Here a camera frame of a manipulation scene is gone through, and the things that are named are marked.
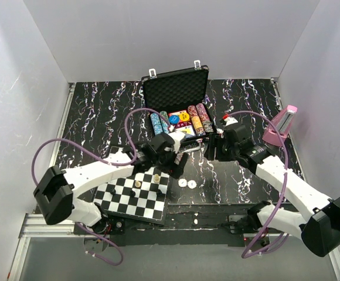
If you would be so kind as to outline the blue small blind button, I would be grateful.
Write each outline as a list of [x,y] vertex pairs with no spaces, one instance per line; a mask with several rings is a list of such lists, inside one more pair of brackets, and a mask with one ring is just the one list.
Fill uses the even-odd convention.
[[176,125],[176,124],[178,124],[179,123],[179,116],[178,115],[171,115],[170,117],[169,117],[169,122],[171,123],[171,124],[173,124],[173,125]]

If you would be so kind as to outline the blue playing card deck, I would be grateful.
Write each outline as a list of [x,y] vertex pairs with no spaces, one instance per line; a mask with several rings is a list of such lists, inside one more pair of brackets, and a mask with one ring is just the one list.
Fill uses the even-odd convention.
[[186,139],[196,137],[196,133],[195,133],[192,125],[182,126],[182,127],[176,128],[175,130],[183,132],[185,134]]

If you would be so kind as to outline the red playing card deck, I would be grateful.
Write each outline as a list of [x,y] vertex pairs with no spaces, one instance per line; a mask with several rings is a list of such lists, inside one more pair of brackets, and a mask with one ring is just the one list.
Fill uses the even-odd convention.
[[172,112],[172,113],[169,113],[168,115],[169,115],[169,117],[171,116],[171,115],[178,115],[179,116],[179,114],[181,113],[181,112],[187,112],[188,113],[188,111],[187,110],[182,110],[182,111],[176,111],[176,112]]

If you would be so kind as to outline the white poker chip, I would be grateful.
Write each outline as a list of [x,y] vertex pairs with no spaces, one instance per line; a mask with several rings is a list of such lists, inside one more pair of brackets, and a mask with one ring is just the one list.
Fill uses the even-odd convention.
[[196,181],[194,181],[194,180],[188,181],[187,186],[188,186],[190,189],[195,189],[196,186],[197,186]]
[[186,187],[187,186],[187,180],[186,179],[179,179],[178,180],[178,185],[179,187]]

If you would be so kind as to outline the yellow big blind button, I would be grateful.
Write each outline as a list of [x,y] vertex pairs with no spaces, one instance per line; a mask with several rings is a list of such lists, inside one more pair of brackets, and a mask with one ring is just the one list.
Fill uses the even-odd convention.
[[181,122],[188,122],[190,120],[190,116],[189,116],[189,114],[187,112],[181,112],[179,114],[179,120]]

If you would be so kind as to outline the black white chess board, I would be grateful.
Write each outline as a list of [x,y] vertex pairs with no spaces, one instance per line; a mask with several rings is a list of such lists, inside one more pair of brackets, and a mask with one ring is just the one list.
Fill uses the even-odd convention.
[[163,225],[172,179],[157,168],[102,184],[93,202],[108,215]]

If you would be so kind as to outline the black poker set case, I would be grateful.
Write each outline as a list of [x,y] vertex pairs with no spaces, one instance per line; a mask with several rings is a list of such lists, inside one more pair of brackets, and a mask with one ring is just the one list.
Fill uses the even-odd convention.
[[209,67],[195,61],[191,68],[156,73],[141,78],[145,106],[167,113],[205,102]]

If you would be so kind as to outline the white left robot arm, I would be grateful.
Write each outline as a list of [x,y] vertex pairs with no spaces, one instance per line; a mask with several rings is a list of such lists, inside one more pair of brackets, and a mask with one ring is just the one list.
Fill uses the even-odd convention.
[[107,227],[107,216],[95,203],[79,199],[83,193],[113,180],[147,172],[155,167],[178,179],[188,154],[176,160],[185,133],[175,131],[160,133],[137,148],[124,148],[111,153],[105,159],[98,156],[95,162],[61,170],[58,166],[47,169],[42,178],[35,182],[33,196],[47,223],[56,225],[64,220],[84,224],[94,234],[101,234]]

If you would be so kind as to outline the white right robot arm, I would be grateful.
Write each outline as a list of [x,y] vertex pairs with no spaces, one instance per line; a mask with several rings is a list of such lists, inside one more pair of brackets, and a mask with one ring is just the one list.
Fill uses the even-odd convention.
[[235,229],[259,233],[267,227],[274,228],[302,240],[320,257],[340,245],[340,197],[330,198],[286,169],[266,145],[255,145],[247,128],[234,118],[227,119],[223,133],[211,136],[205,157],[220,162],[237,161],[296,208],[296,211],[287,211],[262,201],[250,208],[245,218],[234,223]]

